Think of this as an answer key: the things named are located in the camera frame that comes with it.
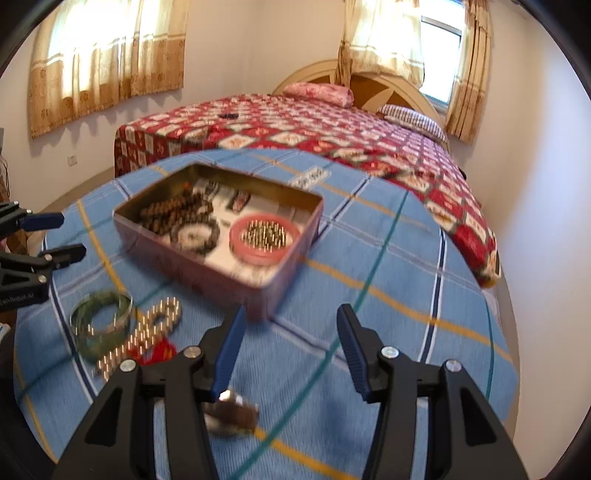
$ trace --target beige curtain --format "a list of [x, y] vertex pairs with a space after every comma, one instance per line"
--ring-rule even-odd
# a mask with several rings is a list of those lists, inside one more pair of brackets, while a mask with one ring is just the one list
[[476, 139], [491, 59], [492, 27], [488, 0], [463, 0], [466, 26], [460, 46], [460, 64], [446, 118], [446, 131], [464, 143]]
[[336, 83], [352, 73], [391, 74], [420, 88], [424, 79], [419, 0], [345, 0]]
[[190, 0], [65, 0], [31, 59], [33, 138], [133, 96], [183, 87]]

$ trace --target red bracelet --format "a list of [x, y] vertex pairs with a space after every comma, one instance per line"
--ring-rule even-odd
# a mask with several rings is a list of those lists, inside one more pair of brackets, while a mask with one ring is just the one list
[[[264, 250], [262, 248], [256, 248], [248, 245], [243, 239], [242, 235], [249, 228], [252, 222], [271, 222], [276, 223], [283, 228], [285, 233], [291, 237], [291, 244], [286, 245], [282, 248], [273, 248], [271, 250]], [[230, 250], [240, 260], [253, 265], [276, 265], [285, 256], [287, 251], [296, 242], [300, 236], [300, 231], [296, 225], [286, 218], [278, 215], [272, 215], [270, 213], [260, 213], [256, 215], [249, 215], [241, 218], [232, 225], [230, 229]]]

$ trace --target headboard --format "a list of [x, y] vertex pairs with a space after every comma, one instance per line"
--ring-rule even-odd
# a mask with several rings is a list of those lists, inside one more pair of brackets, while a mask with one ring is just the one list
[[[288, 76], [273, 94], [280, 95], [287, 85], [294, 82], [334, 83], [336, 66], [336, 60], [323, 60], [303, 67]], [[427, 97], [402, 77], [373, 73], [354, 74], [351, 78], [351, 90], [355, 96], [353, 104], [358, 108], [376, 112], [385, 103], [393, 103], [420, 112], [443, 127], [441, 115]]]

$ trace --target floor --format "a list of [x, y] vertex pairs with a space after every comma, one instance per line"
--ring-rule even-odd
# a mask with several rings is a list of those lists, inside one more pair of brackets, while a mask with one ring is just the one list
[[[81, 185], [78, 185], [76, 188], [57, 199], [46, 209], [44, 209], [44, 211], [61, 212], [62, 210], [65, 210], [65, 208], [68, 207], [68, 205], [74, 203], [87, 193], [90, 193], [92, 190], [100, 187], [109, 180], [112, 180], [114, 174], [115, 172], [113, 168], [105, 170], [104, 172], [98, 174], [90, 180], [87, 180]], [[43, 241], [44, 235], [45, 232], [36, 232], [29, 237], [27, 243], [29, 251], [32, 254], [35, 254], [40, 250], [41, 242]], [[493, 310], [495, 316], [501, 324], [501, 329], [505, 334], [507, 344], [509, 347], [509, 353], [513, 358], [515, 368], [519, 372], [519, 347], [517, 341], [517, 326], [515, 324], [515, 315], [513, 313], [511, 296], [509, 295], [509, 288], [507, 286], [505, 277], [502, 277], [494, 288], [486, 290], [485, 296], [487, 297], [487, 301], [489, 305], [491, 305], [491, 309]], [[518, 407], [519, 392], [517, 392], [515, 395], [511, 411], [509, 412], [509, 416], [505, 422], [505, 428], [511, 436], [511, 438], [513, 438], [515, 434]]]

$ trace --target green bangle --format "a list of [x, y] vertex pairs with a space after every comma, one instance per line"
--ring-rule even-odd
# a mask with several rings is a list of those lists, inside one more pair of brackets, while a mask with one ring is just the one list
[[[92, 319], [100, 309], [108, 305], [119, 306], [113, 323], [104, 329], [95, 329]], [[99, 358], [125, 343], [129, 336], [133, 307], [131, 296], [112, 290], [86, 295], [76, 304], [70, 316], [70, 328], [76, 348], [84, 359], [96, 363]]]

